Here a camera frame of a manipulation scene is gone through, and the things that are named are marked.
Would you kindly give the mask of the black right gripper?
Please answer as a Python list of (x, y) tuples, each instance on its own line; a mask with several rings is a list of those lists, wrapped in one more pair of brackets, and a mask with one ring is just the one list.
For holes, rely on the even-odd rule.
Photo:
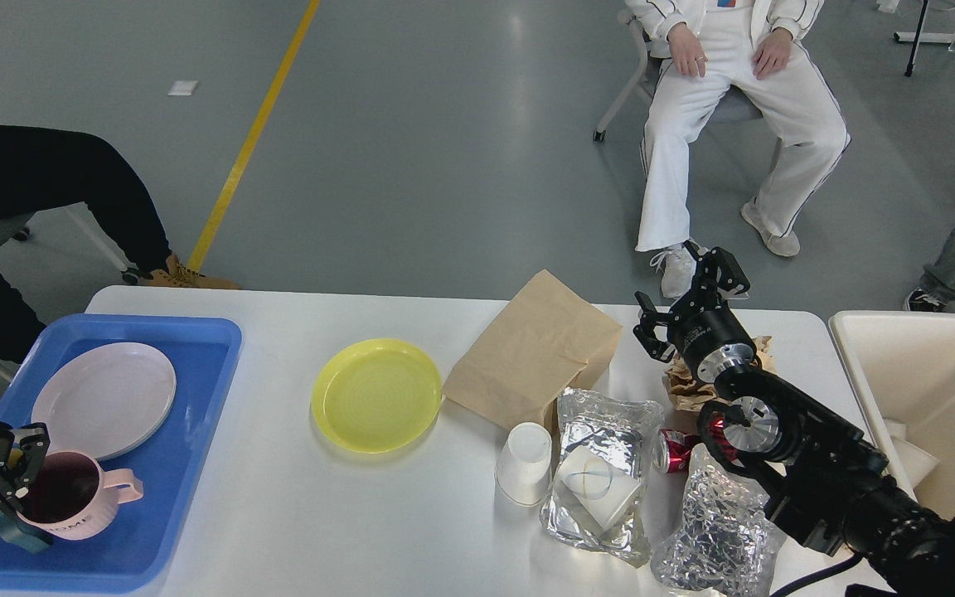
[[(683, 307), (701, 313), (675, 323), (674, 313), (659, 311), (651, 296), (636, 291), (640, 314), (633, 336), (656, 362), (670, 363), (677, 351), (694, 379), (713, 383), (723, 371), (753, 364), (757, 356), (753, 338), (728, 310), (730, 301), (749, 299), (751, 283), (728, 250), (701, 248), (692, 240), (685, 248), (695, 261), (695, 272), (683, 294)], [(660, 339), (657, 329), (668, 326), (670, 340)]]

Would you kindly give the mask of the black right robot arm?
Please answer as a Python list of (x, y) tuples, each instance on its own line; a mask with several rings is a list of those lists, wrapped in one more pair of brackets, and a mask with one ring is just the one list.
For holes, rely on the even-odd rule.
[(715, 389), (698, 431), (728, 472), (767, 492), (766, 518), (813, 551), (851, 549), (845, 563), (806, 575), (801, 587), (869, 562), (897, 596), (955, 596), (955, 517), (922, 507), (886, 473), (888, 459), (863, 431), (757, 363), (757, 348), (730, 311), (750, 284), (727, 250), (686, 249), (696, 260), (689, 291), (666, 313), (636, 294), (634, 336), (653, 359), (678, 354)]

